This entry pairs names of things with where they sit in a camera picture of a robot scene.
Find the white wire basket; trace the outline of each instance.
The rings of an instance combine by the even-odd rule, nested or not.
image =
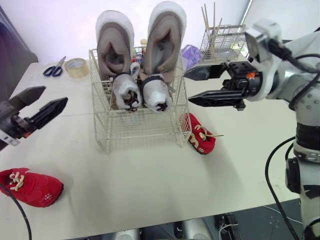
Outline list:
[[[245,25],[222,25],[204,31],[200,51],[203,62],[234,61],[245,46]]]
[[[155,113],[144,106],[136,112],[115,110],[112,82],[100,79],[96,49],[89,50],[89,60],[95,139],[104,152],[160,144],[183,147],[191,134],[191,122],[181,57],[175,69],[175,79],[170,85],[175,89],[171,93],[172,108],[161,113]]]

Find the shoe insole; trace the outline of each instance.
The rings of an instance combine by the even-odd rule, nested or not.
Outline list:
[[[152,72],[155,73],[157,68],[162,65],[171,56],[173,46],[170,41],[170,32],[160,41],[156,42],[152,51]]]
[[[105,62],[112,72],[120,74],[123,70],[125,59],[122,54],[117,54],[111,46],[105,57]]]

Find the wall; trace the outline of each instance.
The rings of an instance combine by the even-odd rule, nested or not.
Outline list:
[[[42,63],[88,58],[88,49],[96,48],[96,19],[104,10],[117,10],[132,21],[135,45],[147,38],[149,17],[161,0],[0,0],[4,12],[23,40]],[[200,47],[205,25],[201,5],[206,3],[213,22],[213,0],[176,0],[187,14],[187,29],[182,46]],[[215,0],[216,21],[238,24],[247,0]]]
[[[244,24],[261,18],[280,24],[282,39],[294,40],[320,27],[320,0],[253,0]]]

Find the tape roll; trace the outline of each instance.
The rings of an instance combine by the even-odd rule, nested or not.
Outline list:
[[[87,62],[82,58],[72,58],[68,60],[65,62],[64,68],[72,78],[81,78],[89,73]]]

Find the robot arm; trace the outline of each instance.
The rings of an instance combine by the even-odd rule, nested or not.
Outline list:
[[[63,111],[67,97],[48,102],[32,117],[19,116],[19,111],[38,100],[45,89],[45,86],[30,87],[9,100],[0,102],[0,151],[7,145],[18,145],[17,139],[27,138]]]
[[[283,45],[279,25],[257,22],[245,33],[253,61],[198,66],[184,76],[196,81],[219,78],[227,71],[221,90],[202,92],[189,101],[203,107],[233,106],[243,110],[243,99],[280,99],[296,112],[295,157],[286,160],[286,186],[300,194],[306,240],[320,236],[320,31]]]

